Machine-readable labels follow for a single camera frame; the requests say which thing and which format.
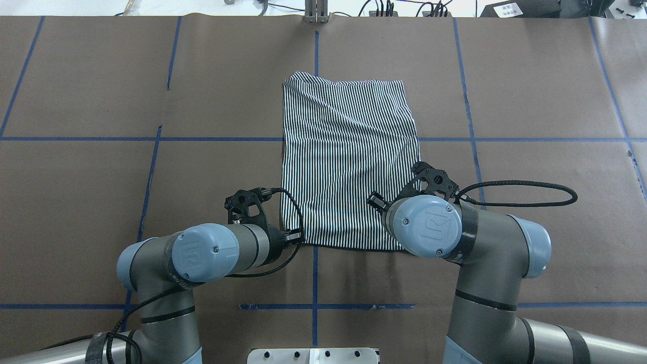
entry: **light blue end cap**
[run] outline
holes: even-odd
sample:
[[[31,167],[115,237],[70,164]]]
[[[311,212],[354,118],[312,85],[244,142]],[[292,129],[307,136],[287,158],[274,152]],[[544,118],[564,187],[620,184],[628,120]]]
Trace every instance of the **light blue end cap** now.
[[[393,215],[393,234],[409,253],[446,256],[461,239],[463,226],[454,206],[438,196],[407,199]]]
[[[449,336],[445,336],[445,353],[443,364],[482,364],[474,356],[461,348]]]
[[[551,260],[553,250],[551,237],[546,229],[536,222],[520,219],[513,215],[508,216],[517,221],[528,244],[528,273],[524,278],[539,277],[546,270],[546,264]]]
[[[133,259],[135,258],[135,254],[137,254],[139,248],[141,248],[145,242],[152,239],[157,238],[148,238],[143,242],[130,245],[129,247],[125,248],[124,251],[122,251],[119,259],[117,260],[117,278],[119,278],[124,287],[126,287],[126,289],[129,291],[135,290],[133,283],[130,281],[130,265],[133,263]]]
[[[202,347],[182,364],[202,364]]]
[[[240,247],[231,230],[217,223],[190,227],[175,240],[171,257],[177,273],[192,282],[213,282],[229,274]]]

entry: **black and white striped fabric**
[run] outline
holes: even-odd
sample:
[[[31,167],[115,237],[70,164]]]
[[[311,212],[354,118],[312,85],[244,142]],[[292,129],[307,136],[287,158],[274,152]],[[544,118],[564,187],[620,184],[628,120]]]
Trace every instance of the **black and white striped fabric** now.
[[[402,81],[331,82],[298,72],[283,93],[283,187],[302,208],[307,243],[402,249],[366,204],[374,190],[395,198],[420,159]],[[281,215],[297,226],[286,199]]]

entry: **black cable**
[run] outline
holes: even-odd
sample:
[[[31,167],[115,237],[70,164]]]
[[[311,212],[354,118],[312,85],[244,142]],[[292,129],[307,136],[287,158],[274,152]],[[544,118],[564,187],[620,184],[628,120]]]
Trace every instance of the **black cable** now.
[[[571,195],[571,198],[564,201],[557,201],[557,202],[505,203],[505,202],[480,202],[471,198],[470,196],[465,195],[467,192],[471,190],[475,190],[481,187],[492,187],[492,186],[531,186],[531,187],[550,188],[553,190],[564,191],[569,195]],[[474,183],[473,185],[467,186],[464,189],[460,190],[459,192],[456,192],[455,198],[456,198],[455,203],[459,203],[459,200],[461,199],[465,202],[469,202],[473,205],[479,205],[479,206],[550,207],[550,206],[566,206],[574,203],[575,201],[577,201],[577,193],[575,193],[575,191],[569,187],[557,185],[556,183],[538,182],[538,181],[519,181],[517,179],[511,179],[506,181],[487,181],[487,182],[481,182],[481,183]]]
[[[121,328],[121,325],[126,321],[126,319],[128,319],[130,315],[132,315],[135,311],[139,310],[140,308],[146,306],[147,304],[155,302],[168,295],[172,295],[173,293],[182,292],[182,291],[184,291],[184,289],[179,286],[173,287],[170,290],[164,291],[156,296],[153,296],[147,299],[146,301],[143,301],[140,304],[136,305],[135,307],[131,308],[130,310],[128,310],[122,316],[122,318],[119,319],[119,321],[115,324],[115,327],[113,327],[113,329],[110,331],[110,335],[107,336],[107,340],[105,342],[105,358],[108,361],[108,364],[115,364],[115,361],[113,360],[113,336],[117,335],[117,331],[119,331],[119,328]]]
[[[71,344],[71,343],[77,343],[79,341],[92,339],[93,337],[94,337],[94,335],[83,335],[83,336],[75,337],[74,339],[61,341],[58,344],[50,345],[47,348],[42,348],[41,350],[46,350],[46,349],[51,349],[51,348],[58,348],[58,347],[62,347],[63,345],[67,345],[67,344]]]
[[[258,16],[264,16],[267,12],[267,0],[258,0],[258,2],[263,4],[263,9],[261,10],[261,13],[258,14]]]
[[[422,8],[423,8],[425,5],[427,5],[427,4],[431,5],[431,6],[432,6],[432,10],[433,10],[433,3],[430,3],[430,2],[428,2],[428,1],[427,1],[426,3],[423,3],[423,4],[418,8],[418,12],[416,12],[416,13],[415,13],[415,16],[416,16],[416,17],[417,17],[418,15],[420,15],[420,11],[421,11],[421,10],[422,10]]]
[[[291,8],[291,7],[285,6],[285,5],[272,4],[272,3],[267,3],[267,4],[270,5],[270,6],[277,6],[279,8],[286,8],[286,9],[290,9],[290,10],[295,10],[297,12],[304,12],[305,11],[305,9]]]
[[[362,5],[362,8],[360,9],[360,13],[359,13],[359,14],[357,14],[357,16],[362,16],[362,12],[364,11],[364,8],[365,8],[365,7],[366,7],[366,5],[368,5],[368,3],[370,3],[370,2],[371,2],[371,0],[366,0],[366,2],[364,3],[364,5]]]
[[[294,251],[292,252],[292,255],[284,261],[280,266],[275,267],[274,269],[271,269],[266,272],[262,273],[249,273],[249,274],[230,274],[226,277],[233,277],[233,278],[253,278],[253,277],[264,277],[266,275],[270,275],[272,273],[276,273],[283,269],[285,266],[287,266],[290,262],[292,262],[292,259],[294,259],[294,256],[296,256],[296,253],[299,251],[299,248],[301,247],[301,244],[305,241],[305,228],[303,226],[303,214],[301,212],[301,209],[299,208],[299,205],[297,204],[296,200],[292,196],[288,190],[284,188],[272,188],[273,191],[276,192],[281,192],[284,193],[289,199],[292,205],[294,206],[294,209],[296,210],[296,214],[299,217],[299,228],[301,229],[301,237],[302,239],[296,244],[296,247],[294,248]]]
[[[128,336],[125,336],[125,335],[122,335],[122,334],[115,334],[115,333],[112,333],[112,332],[108,332],[106,334],[106,337],[108,337],[110,339],[113,339],[113,338],[114,339],[119,339],[119,340],[122,340],[122,341],[126,342],[126,344],[130,344],[130,346],[132,346],[133,349],[135,349],[135,357],[137,358],[135,363],[136,364],[142,364],[142,362],[144,360],[144,356],[142,355],[142,349],[139,347],[139,344],[137,344],[137,342],[135,340],[131,339]]]

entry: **white surface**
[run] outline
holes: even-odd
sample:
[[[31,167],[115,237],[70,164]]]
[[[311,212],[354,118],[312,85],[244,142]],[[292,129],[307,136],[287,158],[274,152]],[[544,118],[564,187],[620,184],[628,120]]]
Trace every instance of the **white surface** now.
[[[499,17],[513,17],[518,15],[523,15],[521,8],[517,3],[504,4],[495,6],[494,11]]]
[[[0,15],[113,16],[128,0],[0,0]]]
[[[623,10],[624,13],[620,13],[616,8]],[[647,19],[645,9],[631,6],[629,0],[616,0],[607,10],[607,17],[614,17],[615,19],[631,19],[627,14],[635,16],[635,19]]]
[[[380,356],[371,348],[292,348],[255,349],[247,356],[247,364],[379,364]]]
[[[501,0],[480,0],[481,13],[487,4]],[[304,0],[270,0],[271,3],[303,9]],[[126,9],[127,0],[0,0],[0,15],[19,16],[113,16]],[[357,16],[363,0],[329,0],[329,12],[345,12]],[[447,8],[455,17],[474,17],[474,0],[453,0]],[[420,4],[397,1],[395,10],[399,16],[414,16]],[[375,0],[368,4],[363,16],[368,16],[369,10],[375,10]],[[131,15],[141,16],[181,16],[191,13],[229,16],[257,16],[261,5],[256,0],[236,0],[232,5],[226,5],[223,0],[133,0]],[[289,9],[273,8],[270,6],[266,15],[277,16],[290,14]]]

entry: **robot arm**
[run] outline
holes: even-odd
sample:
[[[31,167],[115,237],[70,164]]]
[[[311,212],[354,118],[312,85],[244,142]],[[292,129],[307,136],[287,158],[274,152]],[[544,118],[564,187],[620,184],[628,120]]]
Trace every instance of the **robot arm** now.
[[[395,201],[373,193],[368,203],[410,253],[461,266],[444,364],[646,363],[647,348],[563,326],[516,317],[521,280],[538,277],[551,257],[539,224],[450,203],[457,186],[424,162]],[[428,183],[418,191],[414,184]]]
[[[204,223],[169,236],[144,240],[122,252],[117,262],[117,276],[122,284],[136,291],[140,302],[163,295],[141,307],[140,329],[123,333],[141,348],[145,364],[202,363],[192,288],[272,263],[286,247],[302,241],[302,226],[281,231],[267,222],[261,204],[277,192],[285,191],[280,188],[240,190],[225,202],[228,225]],[[258,208],[258,215],[250,215],[249,207],[253,205]],[[137,362],[130,345],[118,341],[112,344],[110,337],[95,335],[92,339],[0,360],[0,363],[94,363],[88,361],[91,356],[97,363],[107,363],[105,353],[109,344],[115,363]]]

